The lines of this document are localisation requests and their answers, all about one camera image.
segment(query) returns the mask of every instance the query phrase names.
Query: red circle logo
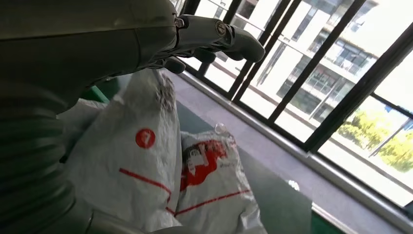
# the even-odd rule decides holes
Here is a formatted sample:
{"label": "red circle logo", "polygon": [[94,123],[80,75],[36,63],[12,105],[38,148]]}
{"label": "red circle logo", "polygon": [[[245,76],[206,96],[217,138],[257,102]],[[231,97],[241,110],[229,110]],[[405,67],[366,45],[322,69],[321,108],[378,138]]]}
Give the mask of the red circle logo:
{"label": "red circle logo", "polygon": [[135,140],[139,147],[148,149],[155,143],[155,133],[148,128],[141,129],[136,134]]}

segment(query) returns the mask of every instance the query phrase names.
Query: green panel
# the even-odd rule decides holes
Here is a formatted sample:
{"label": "green panel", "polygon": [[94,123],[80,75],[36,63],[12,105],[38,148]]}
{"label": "green panel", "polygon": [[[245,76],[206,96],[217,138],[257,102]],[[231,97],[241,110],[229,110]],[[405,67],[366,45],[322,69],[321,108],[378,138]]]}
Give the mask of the green panel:
{"label": "green panel", "polygon": [[86,99],[86,100],[93,100],[93,101],[99,101],[99,102],[103,102],[103,103],[109,103],[109,99],[96,86],[93,86],[88,91],[84,92],[82,94],[81,98]]}
{"label": "green panel", "polygon": [[325,220],[316,212],[311,214],[311,233],[312,234],[344,234],[340,229]]}

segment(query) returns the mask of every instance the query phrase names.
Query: red stripe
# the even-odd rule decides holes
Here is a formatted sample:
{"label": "red stripe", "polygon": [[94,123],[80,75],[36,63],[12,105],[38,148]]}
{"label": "red stripe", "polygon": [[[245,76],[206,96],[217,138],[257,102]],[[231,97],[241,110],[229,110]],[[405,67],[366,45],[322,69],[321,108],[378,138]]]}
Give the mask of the red stripe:
{"label": "red stripe", "polygon": [[248,190],[239,191],[239,192],[236,192],[236,193],[233,193],[233,194],[227,194],[227,195],[225,195],[225,196],[220,196],[220,197],[217,197],[217,198],[213,198],[213,199],[211,199],[211,200],[204,201],[204,202],[199,203],[199,204],[197,204],[197,205],[194,205],[194,206],[191,206],[191,207],[186,208],[186,209],[184,209],[184,210],[178,211],[178,212],[175,213],[175,216],[181,215],[181,214],[183,214],[183,213],[185,213],[185,212],[191,211],[191,210],[193,210],[193,209],[196,209],[196,208],[198,208],[198,207],[201,207],[201,206],[203,206],[203,205],[206,205],[206,204],[209,204],[209,203],[212,203],[212,202],[215,202],[215,201],[219,201],[219,200],[222,200],[222,199],[225,199],[225,198],[229,198],[229,197],[232,197],[232,196],[235,196],[235,195],[245,194],[245,193],[249,193],[249,192],[251,192],[251,190],[248,189]]}
{"label": "red stripe", "polygon": [[159,187],[159,188],[167,191],[167,193],[169,194],[169,197],[168,197],[168,202],[169,202],[169,200],[170,200],[170,195],[172,194],[172,192],[171,192],[170,189],[168,189],[165,185],[163,185],[163,184],[161,184],[161,183],[159,183],[159,182],[153,181],[153,180],[151,180],[151,179],[148,179],[148,178],[146,178],[146,177],[143,177],[143,176],[141,176],[141,175],[138,175],[138,174],[136,174],[136,173],[130,172],[130,171],[128,171],[128,170],[126,170],[126,169],[123,169],[123,168],[119,168],[119,172],[120,172],[120,173],[123,173],[123,174],[125,174],[125,175],[128,175],[128,176],[137,178],[137,179],[139,179],[139,180],[141,180],[141,181],[143,181],[143,182],[146,182],[146,183],[155,185],[155,186],[157,186],[157,187]]}
{"label": "red stripe", "polygon": [[175,215],[175,212],[174,212],[171,208],[166,207],[165,209],[166,209],[169,213],[171,213],[172,215]]}

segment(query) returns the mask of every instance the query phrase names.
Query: building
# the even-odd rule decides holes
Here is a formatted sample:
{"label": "building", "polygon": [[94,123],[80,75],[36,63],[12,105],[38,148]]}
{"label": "building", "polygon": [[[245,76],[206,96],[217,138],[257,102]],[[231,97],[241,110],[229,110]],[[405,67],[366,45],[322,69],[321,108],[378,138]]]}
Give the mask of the building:
{"label": "building", "polygon": [[[203,0],[196,14],[223,19],[230,3],[231,0]],[[259,38],[279,3],[280,0],[243,0],[232,24]],[[278,104],[352,3],[353,0],[303,0],[250,86]],[[322,122],[410,24],[409,19],[397,17],[406,11],[400,7],[406,4],[367,0],[290,104],[301,115]],[[384,11],[389,16],[385,21]],[[380,23],[391,25],[392,32],[381,34],[376,28]],[[217,57],[215,62],[234,77],[245,63],[233,61],[223,53]]]}

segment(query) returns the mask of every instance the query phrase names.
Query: window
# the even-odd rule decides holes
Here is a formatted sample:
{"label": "window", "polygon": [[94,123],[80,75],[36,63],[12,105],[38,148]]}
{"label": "window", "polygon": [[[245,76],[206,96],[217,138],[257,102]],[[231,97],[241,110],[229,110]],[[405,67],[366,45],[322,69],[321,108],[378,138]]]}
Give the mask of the window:
{"label": "window", "polygon": [[363,6],[360,8],[357,14],[353,17],[349,25],[351,28],[351,31],[356,32],[366,21],[367,13],[376,6],[377,6],[377,3],[373,1],[367,1],[365,4],[363,4]]}
{"label": "window", "polygon": [[411,121],[369,97],[319,151],[400,206],[413,199]]}
{"label": "window", "polygon": [[[308,51],[317,51],[324,43],[327,35],[325,31],[321,31],[311,43]],[[353,75],[358,75],[358,72],[365,66],[371,66],[377,60],[375,56],[340,39],[330,48],[325,58]]]}
{"label": "window", "polygon": [[285,48],[287,47],[287,45],[285,43],[282,43],[281,45],[278,46],[277,50],[274,53],[274,56],[271,58],[270,63],[268,64],[268,66],[265,68],[265,71],[263,72],[263,74],[261,75],[261,77],[258,79],[258,83],[262,84],[265,79],[268,76],[268,73],[271,71],[272,67],[274,66],[274,64],[278,61],[278,59],[280,58],[281,54],[284,52]]}
{"label": "window", "polygon": [[240,7],[237,9],[237,13],[243,16],[246,19],[249,19],[252,15],[252,12],[257,5],[258,0],[243,0]]}
{"label": "window", "polygon": [[[410,52],[374,92],[375,97],[402,107],[405,114],[368,97],[319,150],[400,206],[413,199],[413,120],[406,116],[413,110],[412,61]],[[337,141],[340,146],[332,154]],[[374,170],[361,173],[352,170],[346,161]]]}
{"label": "window", "polygon": [[[281,0],[237,2],[240,5],[231,23],[258,39]],[[317,65],[310,62],[314,54],[325,45],[349,7],[359,1],[290,1],[288,9],[294,11],[284,15],[290,19],[281,35],[275,37],[276,29],[272,30],[271,43],[266,42],[272,47],[265,60],[254,69],[244,67],[249,69],[245,77],[239,76],[245,60],[234,61],[224,53],[217,53],[218,59],[205,74],[201,76],[203,70],[199,70],[197,76],[269,128],[282,128],[279,133],[291,142],[323,155],[320,160],[327,158],[325,163],[346,170],[363,182],[360,185],[387,197],[386,203],[403,207],[413,204],[413,55],[407,56],[354,113],[345,113],[343,124],[329,118],[332,112],[340,113],[338,105],[353,104],[346,98],[351,90],[361,85],[372,87],[360,79],[413,22],[413,1],[363,2],[358,12],[351,12],[352,19]],[[197,15],[223,19],[229,5],[231,0],[201,0]],[[241,85],[234,84],[237,78]],[[317,142],[318,137],[325,140],[320,130],[338,124],[342,126],[327,141]]]}
{"label": "window", "polygon": [[311,7],[311,9],[308,11],[307,15],[305,18],[302,20],[301,24],[298,26],[296,32],[292,36],[292,40],[297,41],[298,38],[300,38],[301,34],[304,32],[305,28],[308,26],[310,23],[311,19],[313,18],[314,14],[317,12],[317,8]]}

